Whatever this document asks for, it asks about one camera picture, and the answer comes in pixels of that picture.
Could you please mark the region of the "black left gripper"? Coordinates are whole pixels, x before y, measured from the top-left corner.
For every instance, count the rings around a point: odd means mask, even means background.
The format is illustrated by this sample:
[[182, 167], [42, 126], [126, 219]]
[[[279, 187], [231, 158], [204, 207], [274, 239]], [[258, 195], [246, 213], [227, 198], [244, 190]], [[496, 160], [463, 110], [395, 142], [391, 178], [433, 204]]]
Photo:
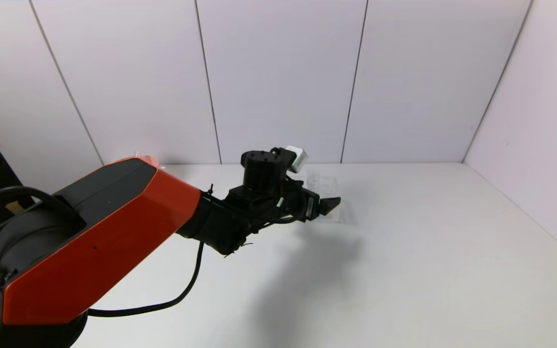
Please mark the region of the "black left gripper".
[[303, 180], [285, 180], [284, 220], [307, 222], [327, 216], [342, 202], [341, 197], [320, 198], [318, 193], [307, 187]]

